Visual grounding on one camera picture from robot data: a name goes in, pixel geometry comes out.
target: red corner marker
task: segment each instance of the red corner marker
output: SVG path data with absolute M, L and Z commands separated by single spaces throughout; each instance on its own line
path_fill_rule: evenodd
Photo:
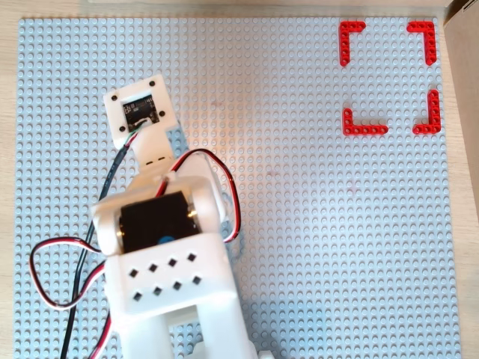
M 346 136 L 384 135 L 387 131 L 388 127 L 383 125 L 355 125 L 351 109 L 343 110 L 343 133 Z
M 424 34 L 424 54 L 428 66 L 437 60 L 436 55 L 436 31 L 432 21 L 411 21 L 407 24 L 407 31 L 422 32 Z
M 364 21 L 342 21 L 339 24 L 339 63 L 342 67 L 350 62 L 350 32 L 361 32 L 365 28 Z
M 412 127 L 412 133 L 415 135 L 434 135 L 441 131 L 441 112 L 439 108 L 439 92 L 437 90 L 431 90 L 427 94 L 427 112 L 429 123 Z

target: lego baseplate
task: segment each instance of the lego baseplate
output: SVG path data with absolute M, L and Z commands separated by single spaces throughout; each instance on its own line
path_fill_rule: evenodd
M 408 31 L 417 20 L 20 20 L 14 357 L 59 356 L 67 312 L 40 300 L 27 260 L 42 239 L 86 234 L 115 155 L 102 95 L 161 72 L 189 147 L 237 181 L 228 250 L 257 350 L 461 358 L 438 22 Z M 181 133 L 171 141 L 179 155 Z M 135 171 L 129 155 L 112 192 Z M 39 257 L 53 298 L 69 298 L 78 256 Z M 79 304 L 70 358 L 97 341 L 102 285 Z M 199 324 L 171 339 L 184 358 Z M 120 357 L 112 337 L 106 358 Z

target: cable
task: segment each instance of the cable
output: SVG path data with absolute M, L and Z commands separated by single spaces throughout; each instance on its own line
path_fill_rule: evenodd
M 222 168 L 223 172 L 225 172 L 226 177 L 228 178 L 228 185 L 230 186 L 231 190 L 231 195 L 233 198 L 233 205 L 234 205 L 234 229 L 231 232 L 231 234 L 223 239 L 224 243 L 229 243 L 236 237 L 238 237 L 238 234 L 240 233 L 241 229 L 241 209 L 240 209 L 240 199 L 238 198 L 238 191 L 237 187 L 234 183 L 234 178 L 233 175 L 231 174 L 230 170 L 228 167 L 222 162 L 221 159 L 219 159 L 213 152 L 210 150 L 207 150 L 205 148 L 197 148 L 195 150 L 188 151 L 184 153 L 177 161 L 171 166 L 170 171 L 176 172 L 180 169 L 180 167 L 183 165 L 183 163 L 186 161 L 188 157 L 190 157 L 193 153 L 197 152 L 202 152 L 209 156 L 219 167 Z M 159 187 L 159 190 L 162 188 L 162 186 L 165 186 L 166 189 L 166 184 L 165 181 L 163 180 L 162 184 Z
M 46 293 L 45 290 L 43 290 L 43 287 L 41 285 L 40 279 L 38 279 L 38 274 L 37 271 L 35 270 L 35 263 L 34 263 L 34 255 L 35 253 L 44 247 L 49 247 L 51 245 L 75 245 L 77 247 L 82 247 L 84 251 L 90 251 L 93 253 L 101 253 L 96 248 L 91 247 L 87 242 L 83 241 L 80 238 L 76 237 L 60 237 L 56 239 L 47 239 L 45 241 L 42 241 L 35 245 L 33 250 L 31 251 L 30 258 L 28 259 L 28 266 L 30 268 L 30 273 L 31 277 L 33 278 L 33 283 L 35 287 L 37 288 L 37 291 L 40 293 L 40 296 L 42 299 L 53 309 L 56 310 L 67 310 L 70 309 L 71 307 L 75 307 L 76 304 L 82 299 L 83 295 L 88 291 L 88 289 L 91 287 L 93 282 L 98 279 L 102 274 L 103 274 L 103 269 L 104 269 L 104 264 L 105 262 L 99 264 L 87 277 L 85 283 L 83 284 L 82 290 L 80 293 L 70 302 L 68 303 L 57 303 L 56 301 L 53 301 Z
M 105 326 L 103 327 L 103 332 L 100 335 L 100 338 L 98 339 L 97 346 L 95 346 L 95 349 L 91 352 L 88 359 L 97 359 L 100 357 L 100 354 L 102 353 L 103 349 L 106 347 L 106 343 L 108 342 L 108 339 L 111 333 L 112 333 L 112 319 L 110 318 L 110 313 L 108 313 L 106 317 L 106 321 L 105 321 Z
M 131 143 L 136 138 L 138 130 L 139 129 L 137 129 L 136 131 L 131 132 L 129 134 L 128 138 L 126 139 L 125 145 L 121 148 L 121 150 L 118 151 L 118 153 L 115 157 L 115 160 L 113 161 L 113 164 L 110 167 L 110 170 L 109 170 L 108 174 L 106 175 L 105 183 L 103 184 L 103 188 L 102 188 L 102 191 L 100 192 L 100 196 L 98 197 L 98 200 L 102 200 L 104 197 L 106 197 L 106 195 L 108 193 L 108 190 L 110 189 L 110 185 L 112 184 L 113 177 L 115 176 L 115 173 L 116 173 L 118 167 L 120 166 L 120 164 L 123 161 L 126 153 L 128 152 L 129 146 L 131 145 Z M 94 231 L 95 231 L 95 227 L 94 227 L 94 224 L 93 224 L 93 221 L 92 221 L 90 223 L 90 227 L 88 227 L 87 236 L 85 238 L 85 241 L 87 243 L 91 242 L 91 240 L 93 238 Z M 78 295 L 78 291 L 79 291 L 79 287 L 80 287 L 80 280 L 82 278 L 82 269 L 83 269 L 83 264 L 85 263 L 86 255 L 87 255 L 87 253 L 86 253 L 85 250 L 83 250 L 80 253 L 79 261 L 78 261 L 78 264 L 77 264 L 76 270 L 75 270 L 75 278 L 73 279 L 72 300 L 74 300 L 76 298 L 76 296 Z M 73 307 L 73 308 L 70 309 L 70 314 L 68 316 L 68 323 L 67 323 L 67 328 L 65 329 L 65 336 L 64 336 L 63 346 L 61 348 L 60 359 L 67 359 L 68 346 L 70 344 L 70 339 L 71 339 L 71 336 L 72 336 L 73 323 L 75 322 L 75 315 L 76 315 L 76 308 Z

